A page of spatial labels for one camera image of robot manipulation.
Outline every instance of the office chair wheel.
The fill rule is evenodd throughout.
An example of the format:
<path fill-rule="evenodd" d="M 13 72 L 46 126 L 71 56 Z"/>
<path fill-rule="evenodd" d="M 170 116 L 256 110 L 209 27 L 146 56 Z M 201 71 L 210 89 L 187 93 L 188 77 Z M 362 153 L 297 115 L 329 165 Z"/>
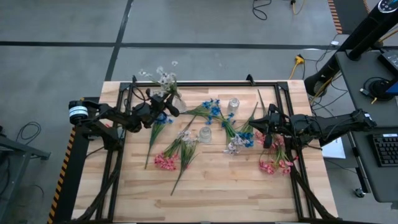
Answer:
<path fill-rule="evenodd" d="M 366 193 L 363 192 L 362 188 L 358 188 L 354 190 L 354 194 L 355 196 L 359 197 L 359 198 L 363 198 L 365 197 Z"/>

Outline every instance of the gray floor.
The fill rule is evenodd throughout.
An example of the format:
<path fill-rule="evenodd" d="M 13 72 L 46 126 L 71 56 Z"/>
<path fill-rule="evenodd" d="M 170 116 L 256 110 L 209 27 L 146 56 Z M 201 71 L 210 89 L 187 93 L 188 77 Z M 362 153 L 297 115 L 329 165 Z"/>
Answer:
<path fill-rule="evenodd" d="M 369 0 L 369 7 L 376 2 Z M 127 0 L 0 0 L 0 41 L 114 42 L 126 3 Z M 289 2 L 282 0 L 274 0 L 264 10 L 269 16 L 267 21 L 252 15 L 250 0 L 135 0 L 123 42 L 327 45 L 336 34 L 327 0 L 308 0 L 298 16 L 293 16 Z M 345 38 L 337 37 L 340 42 Z M 388 43 L 398 45 L 394 44 L 398 43 L 398 35 Z M 39 122 L 42 134 L 32 146 L 52 152 L 49 161 L 29 164 L 18 198 L 12 203 L 10 223 L 46 222 L 71 128 L 67 104 L 81 96 L 100 94 L 112 50 L 0 47 L 0 124 L 14 138 L 23 124 Z M 322 53 L 123 48 L 112 80 L 130 80 L 140 69 L 154 72 L 159 65 L 174 69 L 180 80 L 242 80 L 248 73 L 255 79 L 286 79 L 297 54 L 315 59 Z M 170 66 L 173 60 L 179 62 L 178 67 Z M 301 79 L 302 72 L 302 67 L 298 68 L 294 78 Z M 315 63 L 307 62 L 306 76 L 314 72 Z M 345 88 L 342 78 L 335 85 Z M 322 104 L 340 94 L 330 88 Z M 347 94 L 328 109 L 339 115 L 354 107 Z M 318 115 L 329 116 L 323 110 Z M 377 203 L 371 194 L 362 199 L 353 196 L 351 190 L 359 187 L 355 174 L 334 168 L 328 174 L 341 218 L 396 223 L 398 211 L 391 210 L 390 204 Z M 32 184 L 44 189 L 43 200 Z"/>

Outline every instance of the desk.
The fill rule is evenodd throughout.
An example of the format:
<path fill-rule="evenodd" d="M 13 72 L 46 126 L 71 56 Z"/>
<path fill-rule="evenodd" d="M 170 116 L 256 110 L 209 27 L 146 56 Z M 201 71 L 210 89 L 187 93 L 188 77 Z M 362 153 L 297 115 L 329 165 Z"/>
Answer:
<path fill-rule="evenodd" d="M 310 114 L 311 110 L 303 81 L 288 81 L 290 97 L 295 114 Z M 106 82 L 103 86 L 100 103 L 116 105 L 119 82 Z M 221 100 L 221 110 L 225 113 L 228 100 L 240 100 L 236 126 L 243 124 L 259 101 L 260 89 L 264 104 L 276 103 L 275 91 L 266 86 L 229 87 L 179 87 L 188 108 L 198 106 L 210 98 Z M 257 106 L 255 118 L 262 117 L 261 104 Z M 174 123 L 160 133 L 144 170 L 150 129 L 139 133 L 128 133 L 124 147 L 118 196 L 114 212 L 114 222 L 271 222 L 296 221 L 297 214 L 289 176 L 268 175 L 258 169 L 258 158 L 262 146 L 255 145 L 243 149 L 239 155 L 223 154 L 225 132 L 220 124 L 210 127 L 213 132 L 212 144 L 200 144 L 199 155 L 184 173 L 172 196 L 171 189 L 178 172 L 158 170 L 153 164 L 156 154 L 164 150 L 183 129 L 192 116 L 181 115 Z M 203 118 L 196 118 L 190 129 L 197 133 L 204 126 Z M 319 146 L 318 141 L 311 142 Z M 100 140 L 90 142 L 88 152 L 102 146 Z M 306 148 L 303 157 L 307 166 L 310 187 L 334 216 L 337 216 L 330 183 L 322 158 L 322 152 Z M 105 151 L 92 154 L 84 163 L 80 186 L 76 196 L 73 218 L 79 217 L 99 192 Z M 304 213 L 307 214 L 305 197 L 301 193 Z M 104 214 L 108 211 L 109 197 L 105 201 Z"/>
<path fill-rule="evenodd" d="M 379 52 L 366 52 L 359 61 L 350 60 L 345 52 L 336 53 L 337 62 L 345 79 L 349 94 L 356 109 L 368 112 L 377 123 L 377 129 L 371 133 L 353 133 L 353 140 L 378 202 L 398 201 L 398 167 L 378 167 L 373 149 L 366 136 L 372 133 L 398 133 L 398 106 L 395 99 L 388 102 L 376 102 L 363 96 L 359 89 L 371 77 L 391 79 L 392 74 L 377 60 Z"/>

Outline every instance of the wooden table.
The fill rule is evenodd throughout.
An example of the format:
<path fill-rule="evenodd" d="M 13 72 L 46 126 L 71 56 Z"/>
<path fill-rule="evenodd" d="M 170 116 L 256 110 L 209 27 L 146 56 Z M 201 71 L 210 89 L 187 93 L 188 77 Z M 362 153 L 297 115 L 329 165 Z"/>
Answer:
<path fill-rule="evenodd" d="M 303 81 L 288 81 L 294 114 L 311 114 Z M 100 103 L 116 105 L 119 82 L 105 82 Z M 228 100 L 240 100 L 236 127 L 242 125 L 260 101 L 260 89 L 264 104 L 276 104 L 271 87 L 189 87 L 180 88 L 188 108 L 194 108 L 210 98 L 221 100 L 222 112 L 226 113 Z M 261 104 L 255 118 L 262 117 Z M 269 175 L 258 168 L 262 146 L 242 149 L 235 156 L 223 154 L 226 135 L 219 123 L 210 128 L 211 144 L 200 144 L 198 156 L 184 173 L 177 188 L 170 196 L 178 171 L 165 171 L 155 167 L 154 156 L 163 151 L 182 130 L 192 116 L 181 115 L 160 133 L 152 148 L 148 168 L 144 169 L 149 146 L 150 129 L 139 133 L 127 133 L 123 164 L 116 200 L 114 222 L 271 222 L 296 221 L 290 176 L 280 172 Z M 203 118 L 196 118 L 190 127 L 197 133 L 205 125 Z M 101 147 L 102 140 L 90 143 L 88 153 Z M 319 146 L 318 141 L 311 142 Z M 326 173 L 322 152 L 306 148 L 303 157 L 307 166 L 310 187 L 319 201 L 337 216 L 333 195 Z M 106 151 L 92 154 L 85 161 L 76 198 L 73 218 L 80 216 L 100 190 Z M 308 214 L 303 192 L 300 192 L 304 214 Z M 104 215 L 108 211 L 109 195 L 105 201 Z"/>

